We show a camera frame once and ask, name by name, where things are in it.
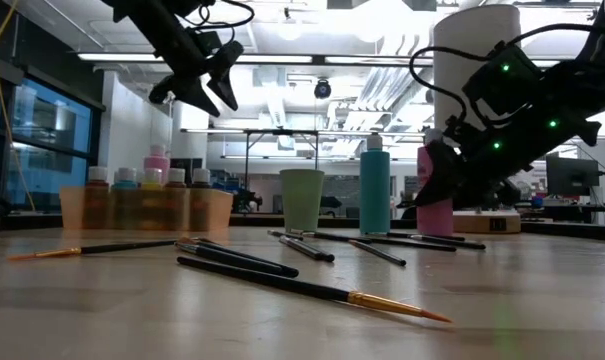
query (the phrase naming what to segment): teal paint bottle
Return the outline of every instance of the teal paint bottle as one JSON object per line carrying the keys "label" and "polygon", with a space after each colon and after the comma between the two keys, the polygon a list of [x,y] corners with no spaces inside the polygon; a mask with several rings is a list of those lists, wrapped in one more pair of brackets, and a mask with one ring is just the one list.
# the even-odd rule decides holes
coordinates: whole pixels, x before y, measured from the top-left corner
{"label": "teal paint bottle", "polygon": [[391,229],[391,158],[382,150],[382,137],[367,138],[360,155],[360,232],[384,233]]}

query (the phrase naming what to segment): window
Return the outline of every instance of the window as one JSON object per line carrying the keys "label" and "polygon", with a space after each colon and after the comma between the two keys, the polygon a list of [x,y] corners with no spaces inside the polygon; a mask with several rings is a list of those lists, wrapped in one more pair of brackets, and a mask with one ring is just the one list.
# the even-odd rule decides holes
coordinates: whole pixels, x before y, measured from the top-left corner
{"label": "window", "polygon": [[13,133],[88,152],[91,109],[32,80],[16,88]]}
{"label": "window", "polygon": [[[35,146],[14,143],[17,157],[33,202],[38,210],[59,209],[61,186],[82,186],[86,180],[87,160]],[[15,157],[10,157],[6,196],[14,206],[30,207]]]}

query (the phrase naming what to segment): security camera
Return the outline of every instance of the security camera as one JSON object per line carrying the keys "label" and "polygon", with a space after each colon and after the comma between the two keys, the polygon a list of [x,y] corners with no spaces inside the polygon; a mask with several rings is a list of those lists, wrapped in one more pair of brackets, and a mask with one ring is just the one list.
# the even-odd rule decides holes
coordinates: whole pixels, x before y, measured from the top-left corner
{"label": "security camera", "polygon": [[318,80],[318,84],[315,85],[315,94],[316,99],[326,99],[331,96],[331,85],[329,85],[329,80],[320,79]]}

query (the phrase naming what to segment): gold ferrule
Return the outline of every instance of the gold ferrule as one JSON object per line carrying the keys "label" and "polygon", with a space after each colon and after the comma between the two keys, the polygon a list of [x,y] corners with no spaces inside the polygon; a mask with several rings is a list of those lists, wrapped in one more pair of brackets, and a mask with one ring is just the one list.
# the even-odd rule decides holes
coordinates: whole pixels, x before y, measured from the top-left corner
{"label": "gold ferrule", "polygon": [[422,316],[422,309],[418,307],[402,304],[397,301],[381,298],[378,296],[368,295],[357,291],[350,292],[347,301],[349,302],[349,304],[359,305],[369,309],[376,309],[413,316]]}
{"label": "gold ferrule", "polygon": [[43,252],[35,253],[35,257],[41,258],[41,257],[69,256],[69,255],[80,255],[80,254],[82,254],[82,249],[70,248],[70,249],[43,251]]}

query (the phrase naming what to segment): ceiling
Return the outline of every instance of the ceiling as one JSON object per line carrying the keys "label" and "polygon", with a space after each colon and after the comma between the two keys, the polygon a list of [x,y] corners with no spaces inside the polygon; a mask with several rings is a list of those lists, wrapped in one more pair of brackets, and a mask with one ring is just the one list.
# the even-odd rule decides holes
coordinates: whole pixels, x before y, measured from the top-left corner
{"label": "ceiling", "polygon": [[[465,0],[460,6],[473,6],[478,2]],[[267,54],[410,55],[410,49],[394,46],[384,33],[412,39],[414,42],[408,43],[416,48],[427,46],[432,26],[458,10],[457,2],[448,0],[439,2],[435,12],[412,11],[401,0],[369,0],[351,10],[329,10],[327,0],[245,3],[255,9],[256,16],[250,24],[236,29],[235,39],[245,47],[245,53]],[[588,17],[599,2],[575,4],[579,6],[548,8],[539,1],[519,2],[522,32],[552,23],[590,23]],[[290,10],[288,20],[284,16],[285,7]],[[101,0],[29,0],[21,1],[18,10],[77,52],[153,51],[128,19],[113,23],[111,8]],[[221,2],[211,7],[211,21],[234,22],[245,17],[244,10]],[[188,19],[198,21],[199,17],[192,14]],[[230,36],[227,30],[219,34],[222,41]],[[537,58],[572,58],[585,39],[584,33],[551,32],[526,43],[524,50]],[[170,73],[170,69],[161,64],[115,64],[105,68],[118,71],[123,82],[142,96]],[[429,69],[422,71],[428,78]],[[332,87],[329,99],[315,99],[313,89],[318,78],[329,80]],[[281,125],[296,129],[377,128],[413,132],[432,123],[433,106],[427,103],[426,92],[416,86],[404,68],[236,65],[231,80],[239,109],[234,112],[218,102],[216,105],[222,114],[213,119],[218,128]],[[369,112],[353,111],[365,109]],[[243,137],[233,136],[224,139],[245,141]],[[394,139],[389,146],[403,146],[398,140]],[[297,142],[306,143],[303,139]],[[327,143],[323,145],[326,154],[349,155],[357,151],[359,141],[330,139]]]}

